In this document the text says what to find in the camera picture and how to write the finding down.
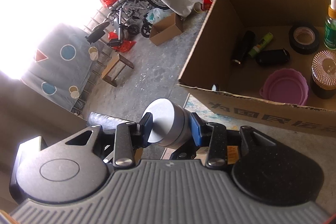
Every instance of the red triangle pattern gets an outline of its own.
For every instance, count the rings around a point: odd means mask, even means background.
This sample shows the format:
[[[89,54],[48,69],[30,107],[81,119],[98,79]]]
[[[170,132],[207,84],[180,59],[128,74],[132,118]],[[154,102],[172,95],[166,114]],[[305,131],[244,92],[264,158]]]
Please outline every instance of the red triangle pattern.
[[[48,57],[44,53],[42,53],[39,49],[36,49],[34,59],[35,59],[35,62],[40,62],[40,61],[48,59]]]

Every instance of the white dropper cap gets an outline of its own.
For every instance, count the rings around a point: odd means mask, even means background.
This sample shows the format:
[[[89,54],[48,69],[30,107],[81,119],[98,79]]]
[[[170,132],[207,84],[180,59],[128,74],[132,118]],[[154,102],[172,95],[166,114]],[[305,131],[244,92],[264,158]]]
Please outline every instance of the white dropper cap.
[[[330,0],[330,8],[336,10],[336,0]]]

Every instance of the gray cloth cover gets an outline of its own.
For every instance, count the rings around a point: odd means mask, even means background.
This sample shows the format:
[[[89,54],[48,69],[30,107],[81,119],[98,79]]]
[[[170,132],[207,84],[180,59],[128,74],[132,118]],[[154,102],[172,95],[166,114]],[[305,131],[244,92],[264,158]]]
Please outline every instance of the gray cloth cover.
[[[99,41],[90,45],[86,35],[77,27],[57,25],[39,44],[22,82],[70,111],[104,48]]]

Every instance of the white plastic bag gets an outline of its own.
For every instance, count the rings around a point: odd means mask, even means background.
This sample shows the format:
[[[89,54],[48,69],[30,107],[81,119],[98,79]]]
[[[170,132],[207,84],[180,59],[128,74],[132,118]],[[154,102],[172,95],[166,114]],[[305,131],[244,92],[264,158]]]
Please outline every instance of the white plastic bag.
[[[162,10],[159,8],[154,8],[151,11],[149,11],[146,19],[149,23],[155,24],[159,22],[160,20],[164,19],[165,17],[170,16],[173,13],[171,9],[168,10]]]

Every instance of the cardboard box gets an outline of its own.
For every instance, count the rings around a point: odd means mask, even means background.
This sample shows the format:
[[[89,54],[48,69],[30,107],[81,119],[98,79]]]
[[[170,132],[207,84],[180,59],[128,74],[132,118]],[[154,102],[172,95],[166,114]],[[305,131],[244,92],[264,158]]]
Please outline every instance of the cardboard box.
[[[179,76],[186,88],[214,113],[251,122],[336,137],[336,96],[320,99],[309,91],[307,106],[261,99],[259,89],[269,74],[280,68],[302,73],[308,85],[314,54],[296,53],[288,31],[295,21],[312,23],[320,32],[324,48],[324,22],[330,0],[214,0],[187,62]],[[252,30],[257,38],[274,34],[269,49],[285,48],[291,60],[285,66],[263,68],[247,60],[242,68],[231,63],[238,37]],[[220,91],[211,91],[218,84]]]
[[[165,41],[182,34],[182,32],[182,20],[178,14],[173,13],[152,26],[149,39],[158,46]]]

